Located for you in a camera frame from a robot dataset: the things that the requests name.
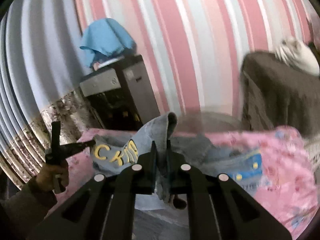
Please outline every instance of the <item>black hole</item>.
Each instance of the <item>black hole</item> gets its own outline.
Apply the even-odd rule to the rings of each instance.
[[[87,190],[67,210],[63,212],[62,217],[74,223],[79,222],[89,198],[90,192]]]
[[[244,222],[249,222],[257,217],[259,213],[244,197],[242,197],[237,191],[231,191],[232,197],[236,202],[241,218]]]

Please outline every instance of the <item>striped wallpaper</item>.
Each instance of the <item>striped wallpaper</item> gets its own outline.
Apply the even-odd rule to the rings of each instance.
[[[244,55],[310,41],[308,0],[76,0],[82,30],[117,20],[142,54],[159,110],[239,116]]]

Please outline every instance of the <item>gray sleeve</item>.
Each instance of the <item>gray sleeve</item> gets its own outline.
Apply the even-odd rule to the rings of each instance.
[[[19,236],[27,238],[35,226],[47,215],[57,203],[52,191],[42,192],[32,178],[22,190],[1,203],[10,222]]]

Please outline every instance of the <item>curtain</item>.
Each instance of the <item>curtain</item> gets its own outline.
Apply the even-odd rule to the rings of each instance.
[[[73,0],[14,0],[0,24],[0,167],[21,188],[50,147],[51,122],[60,143],[99,127],[79,83],[85,68]]]

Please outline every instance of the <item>hand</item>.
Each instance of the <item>hand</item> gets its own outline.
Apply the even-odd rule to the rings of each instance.
[[[45,163],[36,177],[38,187],[44,192],[53,190],[53,177],[56,174],[61,174],[61,184],[64,187],[68,186],[69,169],[68,162],[66,160],[61,163],[61,166],[49,165]]]

